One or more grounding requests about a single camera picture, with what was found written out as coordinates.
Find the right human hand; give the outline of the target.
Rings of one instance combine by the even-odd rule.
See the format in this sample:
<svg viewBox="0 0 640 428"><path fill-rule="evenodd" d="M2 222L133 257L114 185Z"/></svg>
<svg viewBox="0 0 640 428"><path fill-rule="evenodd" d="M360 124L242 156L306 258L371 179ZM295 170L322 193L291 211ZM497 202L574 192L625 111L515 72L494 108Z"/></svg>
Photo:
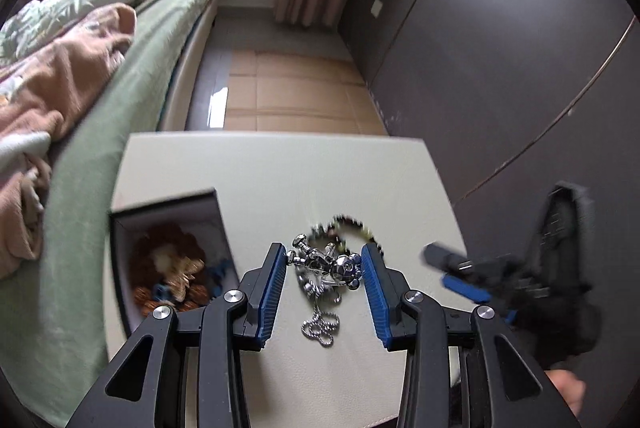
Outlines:
<svg viewBox="0 0 640 428"><path fill-rule="evenodd" d="M586 384L569 370L547 370L546 374L575 416L582 409Z"/></svg>

